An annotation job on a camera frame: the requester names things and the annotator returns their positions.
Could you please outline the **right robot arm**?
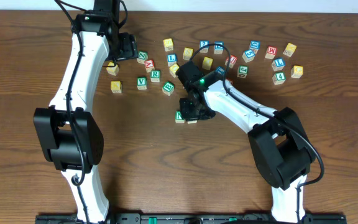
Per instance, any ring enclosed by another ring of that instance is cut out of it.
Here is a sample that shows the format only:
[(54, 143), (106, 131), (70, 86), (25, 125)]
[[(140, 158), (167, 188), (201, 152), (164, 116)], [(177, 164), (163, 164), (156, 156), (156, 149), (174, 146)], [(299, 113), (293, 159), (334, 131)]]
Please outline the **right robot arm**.
[(306, 215), (303, 186), (316, 154), (297, 114), (256, 103), (216, 72), (179, 71), (177, 77), (188, 94), (180, 99), (182, 118), (197, 121), (221, 113), (240, 127), (257, 170), (272, 188), (272, 216), (278, 222), (301, 222)]

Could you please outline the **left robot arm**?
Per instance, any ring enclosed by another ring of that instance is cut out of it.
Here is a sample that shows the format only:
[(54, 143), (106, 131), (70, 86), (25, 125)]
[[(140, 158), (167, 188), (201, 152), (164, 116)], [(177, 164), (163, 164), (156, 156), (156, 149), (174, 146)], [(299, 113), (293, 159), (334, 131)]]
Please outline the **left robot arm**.
[(92, 111), (103, 64), (137, 57), (135, 36), (120, 33), (122, 25), (113, 13), (94, 10), (73, 20), (71, 55), (63, 80), (48, 108), (36, 108), (33, 121), (45, 159), (66, 178), (78, 211), (71, 217), (38, 217), (37, 223), (114, 221), (98, 167), (104, 138)]

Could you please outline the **green N block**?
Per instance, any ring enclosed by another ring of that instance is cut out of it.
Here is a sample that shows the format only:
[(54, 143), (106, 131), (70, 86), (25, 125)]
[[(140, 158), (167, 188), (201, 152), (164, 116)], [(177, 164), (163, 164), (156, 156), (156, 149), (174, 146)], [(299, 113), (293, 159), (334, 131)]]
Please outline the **green N block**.
[(175, 112), (175, 122), (176, 123), (185, 123), (185, 120), (182, 118), (180, 111)]

